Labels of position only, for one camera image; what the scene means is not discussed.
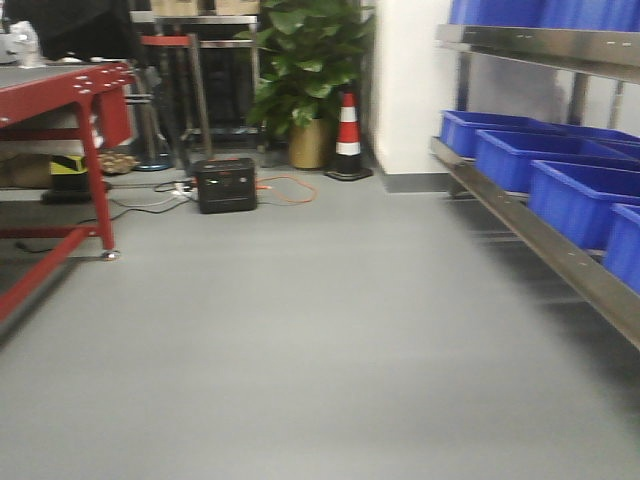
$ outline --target white wall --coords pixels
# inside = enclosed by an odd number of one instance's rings
[[[377,11],[370,109],[364,128],[389,174],[444,169],[429,150],[443,109],[454,107],[457,56],[437,45],[450,0],[361,0]],[[469,110],[564,122],[573,76],[569,72],[474,55]],[[592,78],[584,124],[606,127],[615,82]],[[619,130],[640,135],[640,86],[627,85]]]
[[[377,0],[369,136],[387,173],[441,172],[429,153],[455,92],[454,53],[436,47],[449,0]]]

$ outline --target yellow box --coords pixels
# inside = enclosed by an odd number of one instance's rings
[[[200,14],[199,0],[151,0],[151,10],[161,17],[195,17]]]
[[[217,15],[257,15],[260,0],[216,0]]]

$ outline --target gold plant pot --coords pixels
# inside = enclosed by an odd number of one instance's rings
[[[294,126],[289,136],[289,162],[295,168],[323,168],[331,151],[331,124],[314,119],[306,128]]]

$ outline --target table caster wheel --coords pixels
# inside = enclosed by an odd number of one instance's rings
[[[113,262],[114,260],[119,259],[122,254],[118,250],[106,250],[102,252],[100,258],[105,262]]]

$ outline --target portable power station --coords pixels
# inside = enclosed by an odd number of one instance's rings
[[[251,158],[202,160],[193,165],[200,213],[255,210],[256,168]]]

